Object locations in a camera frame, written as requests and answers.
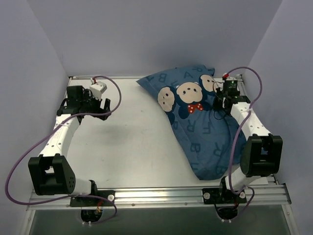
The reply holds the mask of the blue cartoon pillowcase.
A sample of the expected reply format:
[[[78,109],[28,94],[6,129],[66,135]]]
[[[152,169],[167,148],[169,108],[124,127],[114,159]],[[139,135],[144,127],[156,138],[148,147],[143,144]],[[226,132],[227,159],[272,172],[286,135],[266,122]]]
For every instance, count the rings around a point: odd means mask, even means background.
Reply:
[[[137,81],[167,115],[173,133],[199,180],[221,178],[228,170],[237,121],[213,110],[218,83],[214,68],[191,65],[164,70]]]

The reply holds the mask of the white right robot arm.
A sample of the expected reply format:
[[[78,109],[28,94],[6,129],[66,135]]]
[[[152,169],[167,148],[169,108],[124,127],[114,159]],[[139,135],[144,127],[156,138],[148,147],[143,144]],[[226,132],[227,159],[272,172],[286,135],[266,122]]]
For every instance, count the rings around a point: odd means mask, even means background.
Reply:
[[[239,168],[229,169],[223,186],[217,190],[218,198],[228,202],[250,183],[279,171],[283,140],[261,123],[252,108],[253,102],[240,94],[237,80],[224,78],[216,92],[214,107],[234,118],[239,125],[231,148],[230,167],[239,135],[243,134],[246,139]]]

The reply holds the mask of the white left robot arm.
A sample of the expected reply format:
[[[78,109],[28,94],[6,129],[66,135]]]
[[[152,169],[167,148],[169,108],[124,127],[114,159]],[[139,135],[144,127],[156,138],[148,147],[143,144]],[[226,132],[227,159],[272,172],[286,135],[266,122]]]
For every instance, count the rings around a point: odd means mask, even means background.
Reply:
[[[67,153],[74,133],[80,126],[84,113],[98,114],[106,120],[110,99],[102,99],[107,89],[103,82],[83,86],[68,86],[67,96],[57,111],[54,133],[37,157],[31,157],[28,168],[37,195],[81,195],[87,205],[94,205],[99,198],[95,181],[76,177],[67,161]]]

